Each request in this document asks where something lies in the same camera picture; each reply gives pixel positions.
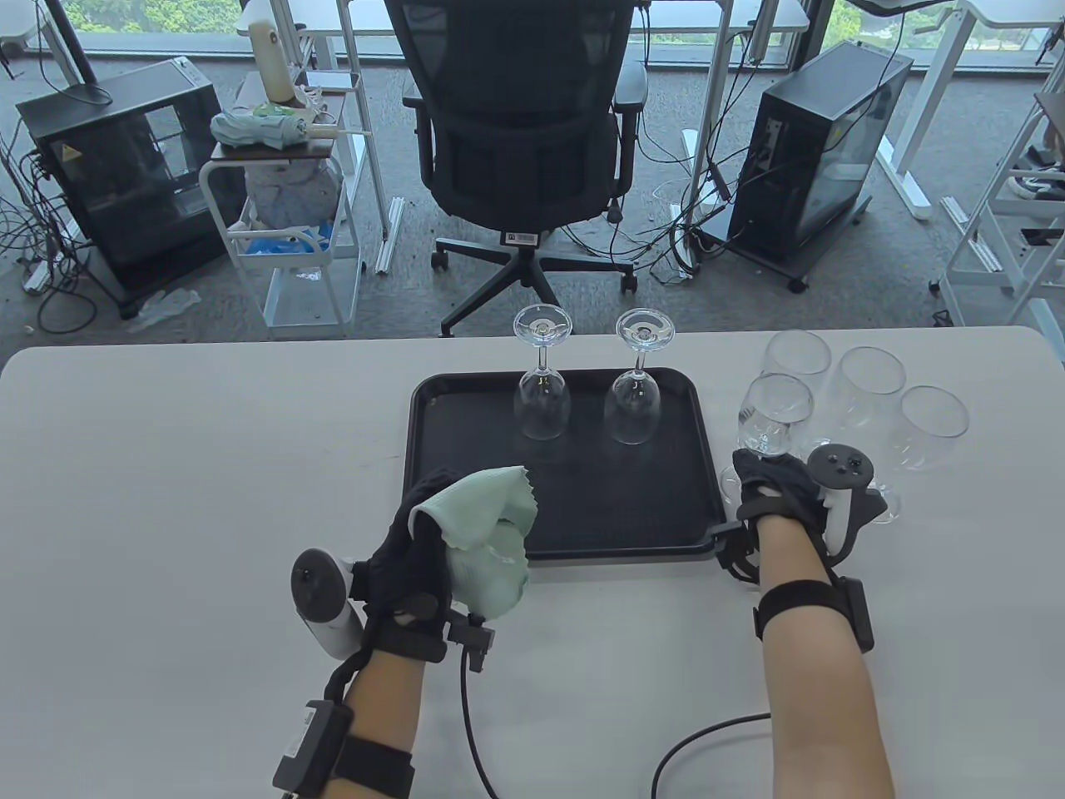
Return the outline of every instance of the forearm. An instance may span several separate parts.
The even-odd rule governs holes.
[[[350,734],[410,752],[422,707],[425,664],[388,652],[374,652],[344,700],[355,711]],[[330,780],[323,799],[384,799],[376,790],[346,780]]]
[[[828,574],[805,531],[767,517],[758,524],[763,593]],[[777,797],[892,797],[869,672],[850,623],[825,607],[796,607],[764,634],[773,715]]]

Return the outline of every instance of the black mesh chair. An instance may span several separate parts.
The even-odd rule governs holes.
[[[643,65],[625,64],[636,0],[386,0],[414,77],[422,182],[448,214],[501,231],[499,246],[437,239],[503,268],[445,319],[441,335],[515,282],[557,305],[545,272],[620,272],[633,263],[541,252],[544,231],[594,218],[633,182]]]

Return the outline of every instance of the floor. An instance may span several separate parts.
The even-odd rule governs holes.
[[[101,77],[136,68],[134,61],[100,61]],[[214,82],[225,107],[235,95],[250,63],[207,61],[198,63]],[[44,67],[54,82],[60,78],[54,65]],[[4,96],[14,102],[44,94],[47,89],[33,60],[15,62],[21,75],[3,80]],[[728,115],[719,153],[743,147],[750,138],[760,93],[780,76],[755,76]],[[495,234],[448,217],[433,203],[419,178],[411,112],[400,105],[403,87],[409,76],[405,69],[371,67],[365,70],[373,124],[380,146],[387,192],[407,198],[403,226],[392,264],[386,276],[364,275],[356,317],[358,338],[428,337],[439,332],[440,320],[471,294],[494,267],[469,259],[452,257],[452,268],[435,274],[429,251],[435,235],[493,241]],[[666,148],[681,149],[679,130],[697,127],[705,76],[698,71],[654,71],[646,109],[651,136]],[[918,86],[911,80],[892,119],[891,130],[901,127]],[[1013,137],[1016,127],[1032,102],[1039,82],[1026,78],[960,78],[951,85],[943,108],[914,167],[925,191],[934,197],[953,194],[964,207],[971,207],[995,167],[995,162]],[[16,123],[14,102],[0,109],[0,131],[10,137]],[[23,136],[16,152],[29,147]],[[644,143],[649,153],[654,145]],[[725,165],[726,177],[738,170],[740,159]],[[671,217],[668,200],[676,199],[684,187],[683,168],[657,164],[637,153],[636,178],[625,205],[622,233],[643,238],[640,231],[662,225]],[[368,180],[366,170],[364,181]],[[612,331],[619,313],[635,305],[657,307],[668,312],[679,330],[751,330],[800,328],[908,327],[931,324],[932,313],[941,308],[927,289],[949,257],[955,240],[953,227],[940,208],[927,224],[913,219],[887,179],[874,166],[868,181],[873,202],[865,222],[845,235],[836,248],[810,276],[810,289],[792,295],[784,281],[763,274],[750,263],[731,255],[721,257],[693,280],[682,286],[660,286],[640,273],[639,293],[622,296],[612,276],[553,276],[552,283],[561,304],[571,312],[575,329],[581,333]],[[0,181],[0,192],[10,196],[10,184]],[[363,191],[368,198],[370,191]],[[376,213],[364,202],[358,214],[363,241],[379,241]],[[588,243],[606,248],[612,228],[604,219],[574,226]],[[619,237],[617,249],[623,249]],[[564,239],[553,241],[560,249],[573,249]],[[373,262],[373,252],[367,260]],[[201,298],[181,315],[160,322],[140,332],[130,332],[114,307],[93,292],[99,304],[97,319],[85,330],[64,337],[36,329],[38,298],[26,295],[20,287],[21,268],[0,255],[0,363],[17,350],[52,344],[117,344],[147,342],[258,341],[266,338],[257,309],[240,290],[233,268],[220,260],[183,281]],[[531,290],[514,287],[455,328],[457,336],[507,336],[515,311],[535,300]],[[992,308],[981,309],[987,315]],[[48,307],[50,327],[76,325],[86,306],[76,299],[56,297]]]

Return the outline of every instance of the drinking glass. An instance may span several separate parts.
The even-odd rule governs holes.
[[[558,372],[547,368],[547,347],[561,344],[572,330],[570,314],[556,305],[530,305],[514,316],[514,336],[540,352],[536,369],[522,376],[514,391],[514,417],[528,438],[558,438],[570,422],[570,389]]]
[[[856,446],[872,457],[876,474],[870,487],[887,503],[887,510],[873,520],[876,524],[892,522],[902,512],[901,495],[882,475],[889,464],[889,429],[905,385],[905,366],[879,347],[847,350],[829,385],[825,440]]]
[[[816,395],[831,365],[832,349],[820,336],[806,330],[782,330],[769,340],[761,359],[761,374],[798,377]]]
[[[813,414],[814,394],[806,384],[791,375],[761,375],[740,406],[738,444],[760,455],[783,455],[800,440]],[[742,486],[735,467],[721,472],[719,484],[724,498],[739,505]]]
[[[643,371],[648,353],[669,346],[676,328],[661,311],[634,308],[618,319],[618,336],[636,350],[636,368],[625,372],[606,393],[603,419],[615,441],[642,444],[655,435],[661,419],[658,384]]]
[[[918,471],[944,460],[968,430],[961,399],[934,386],[914,386],[899,401],[888,440],[896,464]]]

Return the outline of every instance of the black pc case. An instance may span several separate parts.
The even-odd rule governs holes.
[[[99,86],[111,103],[53,94],[18,111],[75,221],[135,299],[226,251],[199,187],[218,99],[184,58]],[[212,187],[226,222],[235,222],[245,198],[240,174],[219,170]]]
[[[728,222],[735,248],[782,261],[855,203],[912,65],[845,43],[766,89]]]

